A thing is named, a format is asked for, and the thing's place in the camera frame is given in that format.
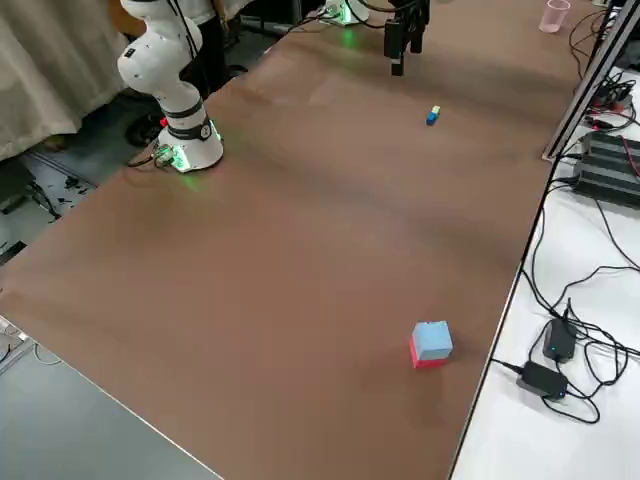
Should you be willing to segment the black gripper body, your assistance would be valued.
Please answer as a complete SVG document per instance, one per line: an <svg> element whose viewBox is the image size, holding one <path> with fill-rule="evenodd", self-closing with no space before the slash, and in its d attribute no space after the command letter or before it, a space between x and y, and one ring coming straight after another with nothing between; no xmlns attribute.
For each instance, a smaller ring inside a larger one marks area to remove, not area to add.
<svg viewBox="0 0 640 480"><path fill-rule="evenodd" d="M430 19L430 0L393 0L390 1L390 4L393 6L395 17L418 20Z"/></svg>

